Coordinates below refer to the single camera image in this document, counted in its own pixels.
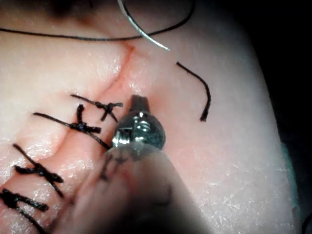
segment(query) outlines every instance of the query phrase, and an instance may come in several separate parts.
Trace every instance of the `cut suture end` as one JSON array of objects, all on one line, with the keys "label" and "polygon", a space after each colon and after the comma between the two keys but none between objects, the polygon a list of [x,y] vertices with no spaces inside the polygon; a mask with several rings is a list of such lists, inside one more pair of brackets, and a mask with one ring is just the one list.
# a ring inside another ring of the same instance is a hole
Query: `cut suture end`
[{"label": "cut suture end", "polygon": [[209,108],[210,108],[210,104],[211,104],[211,94],[210,94],[210,90],[209,90],[208,84],[206,83],[206,81],[204,81],[203,78],[201,78],[199,75],[195,74],[194,72],[192,72],[191,70],[189,70],[188,68],[183,66],[181,63],[176,62],[176,64],[177,64],[177,66],[182,68],[184,71],[186,71],[187,73],[190,73],[192,76],[197,78],[204,85],[204,87],[206,89],[206,94],[207,94],[207,102],[206,102],[206,105],[204,107],[204,110],[203,110],[199,120],[202,121],[202,122],[206,122],[206,119],[207,119],[207,116],[208,116],[208,112],[209,112]]}]

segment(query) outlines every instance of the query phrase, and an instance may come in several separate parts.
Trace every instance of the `skin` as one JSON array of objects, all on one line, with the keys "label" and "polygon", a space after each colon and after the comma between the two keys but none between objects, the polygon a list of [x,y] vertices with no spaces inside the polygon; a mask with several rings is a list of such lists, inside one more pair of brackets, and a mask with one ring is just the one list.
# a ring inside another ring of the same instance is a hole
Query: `skin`
[{"label": "skin", "polygon": [[[190,4],[142,1],[128,8],[143,29],[171,26],[187,15]],[[137,35],[115,1],[90,9],[76,3],[62,17],[49,4],[0,2],[3,28],[87,37]],[[83,42],[0,32],[0,184],[50,206],[39,212],[19,204],[45,229],[57,220],[106,151],[94,139],[41,117],[83,120],[102,128],[110,142],[116,123],[103,111],[79,101],[78,94],[115,108],[120,119],[132,94],[146,96],[151,112],[166,131],[169,156],[213,233],[295,233],[290,182],[266,84],[246,33],[226,13],[198,1],[183,27],[154,36],[167,52],[146,39]],[[207,97],[203,85],[175,65],[179,61],[209,85],[212,103],[207,122],[199,118]],[[37,175],[19,175],[12,166],[29,156],[65,183],[58,187]],[[36,233],[34,226],[0,200],[2,233]]]}]

